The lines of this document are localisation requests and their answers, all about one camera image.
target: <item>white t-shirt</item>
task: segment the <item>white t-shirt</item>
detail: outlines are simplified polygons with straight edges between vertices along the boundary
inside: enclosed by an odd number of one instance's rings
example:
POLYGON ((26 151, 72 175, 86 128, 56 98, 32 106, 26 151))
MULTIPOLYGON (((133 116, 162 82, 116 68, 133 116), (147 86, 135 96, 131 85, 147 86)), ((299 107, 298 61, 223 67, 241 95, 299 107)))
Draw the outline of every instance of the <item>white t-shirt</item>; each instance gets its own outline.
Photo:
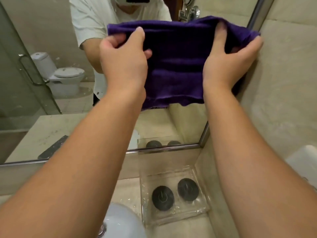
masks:
MULTIPOLYGON (((78 45, 90 38, 105 38, 108 35, 108 24, 119 24, 132 20, 165 20, 171 21, 168 7, 163 0, 140 6, 129 15, 117 7, 115 0, 69 0, 72 22, 78 45)), ((103 74, 95 70, 94 94, 101 99, 107 89, 103 74)))

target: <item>clear acrylic tray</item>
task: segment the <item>clear acrylic tray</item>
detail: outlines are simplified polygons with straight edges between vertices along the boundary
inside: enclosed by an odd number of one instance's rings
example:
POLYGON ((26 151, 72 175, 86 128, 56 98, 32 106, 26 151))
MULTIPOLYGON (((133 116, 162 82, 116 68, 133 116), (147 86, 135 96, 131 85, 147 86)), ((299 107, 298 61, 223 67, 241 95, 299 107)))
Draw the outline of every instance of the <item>clear acrylic tray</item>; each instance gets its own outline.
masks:
POLYGON ((185 166, 180 170, 156 175, 141 173, 140 186, 141 214, 145 226, 174 222, 209 210, 206 198, 197 182, 194 167, 185 166))

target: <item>hand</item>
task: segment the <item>hand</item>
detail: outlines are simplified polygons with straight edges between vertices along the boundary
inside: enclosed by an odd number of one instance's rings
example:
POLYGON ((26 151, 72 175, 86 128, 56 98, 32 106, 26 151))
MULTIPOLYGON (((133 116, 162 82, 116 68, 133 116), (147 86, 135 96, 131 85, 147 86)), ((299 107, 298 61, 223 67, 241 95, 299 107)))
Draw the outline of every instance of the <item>hand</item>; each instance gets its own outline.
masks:
POLYGON ((263 45, 263 40, 257 36, 245 48, 236 53, 226 54, 224 45, 227 39, 227 28, 219 22, 209 57, 203 70, 204 91, 210 88, 224 87, 229 90, 248 71, 263 45))
POLYGON ((120 91, 124 95, 141 95, 145 99, 144 84, 147 76, 147 59, 151 50, 143 51, 144 30, 138 27, 127 42, 125 34, 109 36, 100 43, 100 60, 108 82, 108 92, 120 91))

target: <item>toilet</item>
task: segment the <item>toilet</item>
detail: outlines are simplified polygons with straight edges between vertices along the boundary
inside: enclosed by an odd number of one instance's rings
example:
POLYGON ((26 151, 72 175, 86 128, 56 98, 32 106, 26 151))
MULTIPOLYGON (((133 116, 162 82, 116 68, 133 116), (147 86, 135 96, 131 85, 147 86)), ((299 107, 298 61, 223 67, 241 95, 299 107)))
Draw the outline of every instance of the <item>toilet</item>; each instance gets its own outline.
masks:
POLYGON ((81 68, 57 68, 47 53, 37 52, 31 58, 55 98, 66 98, 79 93, 79 83, 85 76, 81 68))

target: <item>toilet lid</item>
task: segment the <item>toilet lid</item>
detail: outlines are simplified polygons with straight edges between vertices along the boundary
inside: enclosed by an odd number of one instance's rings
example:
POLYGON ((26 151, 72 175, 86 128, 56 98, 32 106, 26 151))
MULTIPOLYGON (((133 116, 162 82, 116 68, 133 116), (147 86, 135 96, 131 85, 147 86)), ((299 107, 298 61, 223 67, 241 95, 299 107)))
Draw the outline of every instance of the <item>toilet lid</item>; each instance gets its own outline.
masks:
POLYGON ((83 74, 85 71, 81 68, 59 68, 54 72, 58 78, 74 78, 83 74))

